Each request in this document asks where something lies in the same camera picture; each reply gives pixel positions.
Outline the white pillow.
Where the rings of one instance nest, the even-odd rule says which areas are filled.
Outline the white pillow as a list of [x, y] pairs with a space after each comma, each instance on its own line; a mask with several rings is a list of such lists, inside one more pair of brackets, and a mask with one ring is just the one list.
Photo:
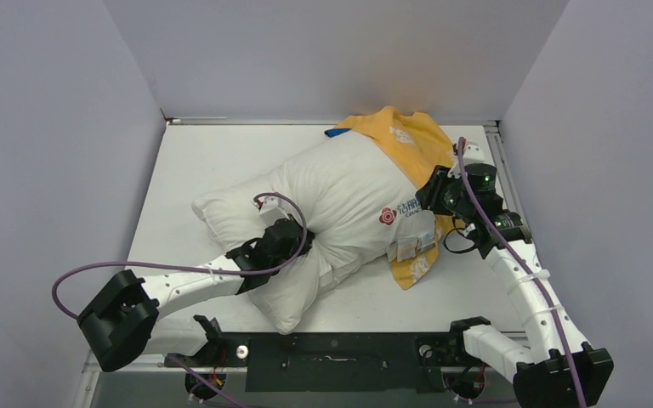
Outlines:
[[421, 209], [413, 183], [367, 136], [349, 131], [329, 139], [264, 175], [201, 195], [191, 207], [227, 251], [264, 233], [253, 199], [274, 192], [287, 198], [290, 213], [305, 217], [314, 236], [307, 254], [248, 292], [282, 334], [297, 327], [318, 296], [376, 258], [389, 260], [388, 273], [403, 289], [437, 259], [434, 215]]

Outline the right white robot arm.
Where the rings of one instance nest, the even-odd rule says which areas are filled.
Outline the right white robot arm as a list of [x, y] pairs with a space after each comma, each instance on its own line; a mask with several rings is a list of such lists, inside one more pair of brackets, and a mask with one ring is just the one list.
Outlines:
[[421, 208], [465, 223], [466, 237], [502, 282], [528, 339], [522, 346], [483, 318], [452, 323], [446, 352], [458, 364], [476, 358], [509, 380], [522, 407], [592, 407], [614, 370], [572, 322], [542, 268], [531, 232], [503, 205], [490, 164], [438, 166], [416, 194]]

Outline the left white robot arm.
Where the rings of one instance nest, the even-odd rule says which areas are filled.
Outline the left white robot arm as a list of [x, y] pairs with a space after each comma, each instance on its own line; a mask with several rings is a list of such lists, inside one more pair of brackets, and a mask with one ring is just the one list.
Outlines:
[[125, 269], [107, 281], [77, 316], [77, 325], [105, 372], [148, 354], [181, 354], [210, 365], [223, 346], [218, 322], [201, 315], [177, 319], [174, 313], [266, 285], [308, 253], [314, 237], [293, 217], [281, 218], [262, 237], [196, 271], [138, 277]]

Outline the yellow and blue pillowcase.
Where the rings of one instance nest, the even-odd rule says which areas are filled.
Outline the yellow and blue pillowcase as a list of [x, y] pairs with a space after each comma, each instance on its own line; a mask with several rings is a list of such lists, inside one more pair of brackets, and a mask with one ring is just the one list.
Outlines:
[[[415, 112], [402, 115], [394, 106], [385, 106], [377, 113], [349, 116], [324, 134], [336, 138], [348, 130], [370, 138], [419, 190], [427, 183], [437, 165], [450, 168], [456, 158], [450, 153], [452, 141], [428, 114]], [[439, 239], [452, 226], [453, 216], [432, 215], [437, 243], [426, 251], [417, 250], [415, 257], [389, 260], [395, 282], [407, 290], [420, 281], [435, 263]]]

